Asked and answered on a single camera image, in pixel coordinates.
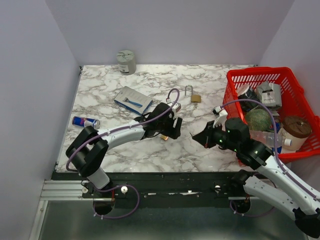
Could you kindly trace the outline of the small brass padlock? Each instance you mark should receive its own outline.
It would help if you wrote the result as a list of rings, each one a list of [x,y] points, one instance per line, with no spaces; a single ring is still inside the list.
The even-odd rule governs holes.
[[[168,140],[168,136],[165,136],[165,135],[161,135],[161,137],[160,137],[162,140],[164,140],[164,141],[167,141]]]

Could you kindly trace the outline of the large brass padlock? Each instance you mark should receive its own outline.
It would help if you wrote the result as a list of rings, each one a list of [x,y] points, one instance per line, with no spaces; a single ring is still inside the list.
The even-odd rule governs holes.
[[[194,93],[194,88],[192,85],[187,85],[184,87],[184,95],[187,95],[187,90],[190,90],[191,92],[191,96],[190,96],[190,102],[191,103],[201,103],[202,102],[202,98],[200,95],[197,95]]]

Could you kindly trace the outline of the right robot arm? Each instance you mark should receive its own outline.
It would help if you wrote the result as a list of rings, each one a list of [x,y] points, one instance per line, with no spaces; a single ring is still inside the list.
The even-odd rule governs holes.
[[[210,121],[192,139],[206,149],[218,145],[235,152],[243,164],[276,184],[276,187],[264,184],[256,176],[242,170],[239,178],[230,183],[230,191],[234,195],[247,193],[264,200],[294,220],[304,234],[319,238],[319,191],[278,160],[270,148],[252,139],[249,127],[240,118],[230,118],[224,125]]]

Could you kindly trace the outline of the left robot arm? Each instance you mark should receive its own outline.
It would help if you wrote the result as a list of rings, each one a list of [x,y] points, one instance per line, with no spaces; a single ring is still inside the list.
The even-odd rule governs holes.
[[[111,179],[101,168],[107,151],[128,142],[163,135],[176,140],[181,135],[182,118],[177,117],[180,103],[160,103],[152,112],[134,118],[118,128],[96,130],[86,126],[67,148],[65,155],[83,178],[93,184],[101,198],[111,191]]]

